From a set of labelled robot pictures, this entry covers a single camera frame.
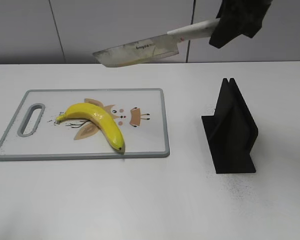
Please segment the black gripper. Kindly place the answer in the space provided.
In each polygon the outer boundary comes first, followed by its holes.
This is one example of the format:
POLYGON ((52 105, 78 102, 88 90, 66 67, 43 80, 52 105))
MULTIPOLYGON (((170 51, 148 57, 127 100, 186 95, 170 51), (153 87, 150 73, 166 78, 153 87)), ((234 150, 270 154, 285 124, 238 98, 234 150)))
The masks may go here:
POLYGON ((223 47, 240 35, 253 38, 262 28, 271 3, 269 0, 223 0, 216 16, 219 22, 209 44, 223 47))

